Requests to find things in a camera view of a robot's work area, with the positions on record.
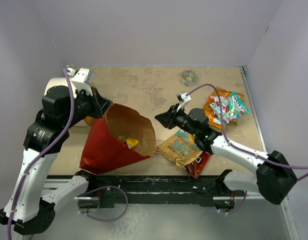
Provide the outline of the gold teal chips bag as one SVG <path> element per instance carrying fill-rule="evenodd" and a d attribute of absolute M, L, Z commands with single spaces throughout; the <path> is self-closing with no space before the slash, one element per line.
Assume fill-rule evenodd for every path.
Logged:
<path fill-rule="evenodd" d="M 157 146 L 157 151 L 172 161 L 177 167 L 184 168 L 194 162 L 202 151 L 194 143 L 195 137 L 179 129 L 174 135 Z"/>

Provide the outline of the red paper bag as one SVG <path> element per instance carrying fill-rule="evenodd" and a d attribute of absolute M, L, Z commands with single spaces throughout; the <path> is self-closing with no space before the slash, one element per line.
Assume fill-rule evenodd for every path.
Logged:
<path fill-rule="evenodd" d="M 139 143 L 129 149 L 117 141 L 120 135 L 137 139 Z M 155 149 L 156 135 L 151 120 L 116 103 L 105 117 L 93 120 L 79 167 L 100 175 L 148 159 Z"/>

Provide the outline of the orange kettle chips bag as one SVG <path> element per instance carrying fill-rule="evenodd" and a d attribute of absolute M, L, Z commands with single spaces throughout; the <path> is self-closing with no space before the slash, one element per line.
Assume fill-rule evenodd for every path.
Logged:
<path fill-rule="evenodd" d="M 217 87 L 217 91 L 219 92 L 220 96 L 224 96 L 224 97 L 228 97 L 232 91 L 227 91 L 221 87 Z M 244 95 L 242 93 L 239 93 L 237 92 L 237 94 L 241 97 L 241 99 L 244 101 Z M 216 91 L 214 91 L 210 96 L 218 96 Z M 211 103 L 211 100 L 209 99 L 208 97 L 208 100 L 206 102 L 206 104 L 204 105 L 203 107 L 203 110 L 205 112 L 205 115 L 208 117 L 209 119 L 209 124 L 218 128 L 218 129 L 221 129 L 221 121 L 218 119 L 217 115 L 214 113 L 214 111 L 212 110 L 212 108 L 210 107 L 210 103 Z M 230 125 L 230 126 L 236 126 L 237 125 L 237 120 L 234 121 L 234 122 L 230 122 L 226 125 Z"/>

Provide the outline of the dark red snack pack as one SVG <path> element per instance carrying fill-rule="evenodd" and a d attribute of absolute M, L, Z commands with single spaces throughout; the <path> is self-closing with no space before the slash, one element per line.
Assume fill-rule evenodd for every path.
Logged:
<path fill-rule="evenodd" d="M 202 152 L 192 163 L 185 166 L 185 169 L 189 175 L 197 179 L 208 161 L 210 160 L 212 154 L 207 152 Z"/>

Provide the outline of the teal snack pack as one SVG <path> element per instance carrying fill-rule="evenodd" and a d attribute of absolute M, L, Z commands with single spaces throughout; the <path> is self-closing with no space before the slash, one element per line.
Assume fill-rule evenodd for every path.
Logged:
<path fill-rule="evenodd" d="M 221 101 L 217 95 L 210 96 L 209 99 L 211 100 L 210 107 L 224 125 L 250 112 L 236 92 L 232 92 L 229 96 L 220 96 Z"/>

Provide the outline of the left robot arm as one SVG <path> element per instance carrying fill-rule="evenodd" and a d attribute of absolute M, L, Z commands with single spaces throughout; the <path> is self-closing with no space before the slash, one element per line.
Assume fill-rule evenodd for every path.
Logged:
<path fill-rule="evenodd" d="M 43 108 L 27 129 L 14 191 L 8 204 L 0 209 L 0 224 L 8 226 L 8 239 L 43 233 L 56 213 L 73 198 L 95 194 L 97 184 L 84 172 L 50 193 L 41 193 L 49 170 L 69 137 L 69 128 L 86 117 L 102 118 L 112 104 L 95 87 L 91 93 L 83 89 L 72 91 L 63 85 L 47 90 L 42 98 Z"/>

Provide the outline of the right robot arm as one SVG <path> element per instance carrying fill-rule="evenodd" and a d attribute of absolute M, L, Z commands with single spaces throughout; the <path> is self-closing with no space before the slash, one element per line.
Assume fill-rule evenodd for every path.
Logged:
<path fill-rule="evenodd" d="M 209 126 L 209 120 L 200 108 L 185 113 L 173 105 L 155 119 L 167 129 L 179 127 L 191 134 L 201 151 L 229 159 L 249 170 L 249 173 L 232 171 L 218 181 L 216 190 L 222 196 L 236 190 L 255 192 L 268 202 L 280 205 L 298 181 L 282 153 L 258 151 L 228 139 Z"/>

